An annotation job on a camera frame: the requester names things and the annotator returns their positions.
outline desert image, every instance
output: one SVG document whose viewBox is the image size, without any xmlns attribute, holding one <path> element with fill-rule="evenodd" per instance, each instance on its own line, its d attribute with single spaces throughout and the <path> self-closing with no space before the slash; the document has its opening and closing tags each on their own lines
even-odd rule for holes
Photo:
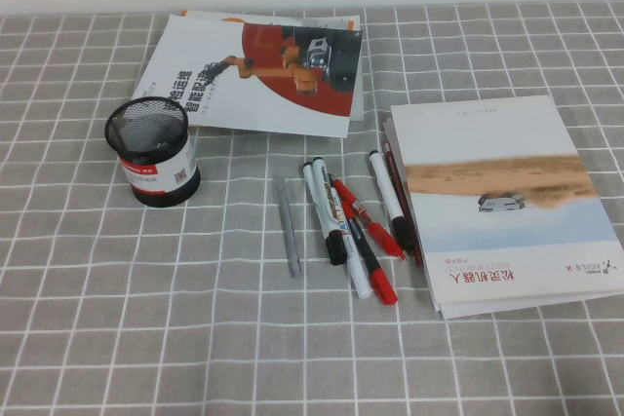
<svg viewBox="0 0 624 416">
<path fill-rule="evenodd" d="M 468 163 L 406 166 L 409 191 L 493 197 L 514 192 L 536 208 L 598 197 L 578 155 L 528 156 Z"/>
</svg>

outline whiteboard marker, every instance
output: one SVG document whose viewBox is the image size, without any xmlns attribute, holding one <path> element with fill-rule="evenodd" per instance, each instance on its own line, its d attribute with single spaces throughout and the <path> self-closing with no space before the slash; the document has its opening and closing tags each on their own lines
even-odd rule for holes
<svg viewBox="0 0 624 416">
<path fill-rule="evenodd" d="M 364 270 L 362 257 L 360 256 L 355 241 L 349 232 L 349 228 L 347 227 L 347 219 L 342 211 L 340 198 L 333 187 L 331 188 L 331 194 L 333 195 L 335 211 L 338 215 L 338 224 L 340 225 L 340 230 L 342 231 L 342 240 L 344 241 L 344 245 L 347 247 L 347 271 L 351 276 L 351 280 L 353 280 L 353 285 L 355 286 L 355 291 L 357 292 L 358 297 L 360 299 L 366 299 L 367 297 L 371 297 L 371 284 L 369 283 L 367 273 Z"/>
<path fill-rule="evenodd" d="M 322 159 L 319 163 L 316 161 L 315 164 L 306 163 L 303 165 L 303 176 L 312 196 L 316 214 L 321 222 L 321 230 L 330 255 L 330 262 L 332 265 L 342 265 L 347 261 L 347 250 L 342 240 L 338 220 L 335 217 L 335 208 L 332 210 L 333 197 L 331 197 L 330 204 L 328 191 L 323 182 L 323 168 L 325 168 L 325 162 Z"/>
<path fill-rule="evenodd" d="M 394 235 L 402 248 L 412 250 L 413 243 L 410 236 L 410 227 L 403 216 L 403 211 L 401 210 L 397 193 L 392 186 L 383 156 L 377 150 L 374 150 L 370 152 L 369 159 L 377 179 L 377 185 L 381 191 L 381 197 L 383 197 L 383 203 L 386 205 L 390 215 Z"/>
</svg>

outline book cover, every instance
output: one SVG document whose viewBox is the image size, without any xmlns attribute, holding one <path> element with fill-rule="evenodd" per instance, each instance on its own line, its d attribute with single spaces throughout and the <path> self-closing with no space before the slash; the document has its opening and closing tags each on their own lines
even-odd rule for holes
<svg viewBox="0 0 624 416">
<path fill-rule="evenodd" d="M 170 16 L 134 97 L 178 101 L 191 126 L 345 137 L 361 31 Z"/>
<path fill-rule="evenodd" d="M 263 15 L 227 14 L 225 12 L 204 12 L 188 10 L 182 13 L 183 17 L 197 19 L 221 19 L 227 21 L 239 21 L 256 24 L 280 24 L 283 26 L 310 26 L 316 28 L 347 29 L 350 31 L 360 30 L 360 16 L 347 17 L 321 17 L 293 19 L 289 17 L 269 17 Z M 364 82 L 362 79 L 362 57 L 358 63 L 358 74 L 355 77 L 355 89 L 353 91 L 353 105 L 351 106 L 351 120 L 364 120 Z"/>
<path fill-rule="evenodd" d="M 392 118 L 443 310 L 624 290 L 622 247 L 551 97 L 393 106 Z"/>
</svg>

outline qr code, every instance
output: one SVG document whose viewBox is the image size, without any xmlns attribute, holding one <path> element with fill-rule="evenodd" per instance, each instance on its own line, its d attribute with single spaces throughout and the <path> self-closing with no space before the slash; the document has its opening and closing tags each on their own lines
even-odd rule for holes
<svg viewBox="0 0 624 416">
<path fill-rule="evenodd" d="M 186 168 L 184 168 L 180 172 L 176 172 L 175 173 L 175 183 L 176 184 L 179 184 L 185 178 L 186 178 Z"/>
</svg>

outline stack of books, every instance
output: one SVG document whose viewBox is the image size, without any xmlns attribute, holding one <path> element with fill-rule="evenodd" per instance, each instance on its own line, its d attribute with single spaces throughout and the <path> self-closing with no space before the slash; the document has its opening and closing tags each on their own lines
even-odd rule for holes
<svg viewBox="0 0 624 416">
<path fill-rule="evenodd" d="M 393 106 L 385 130 L 445 318 L 624 292 L 624 252 L 551 97 Z"/>
</svg>

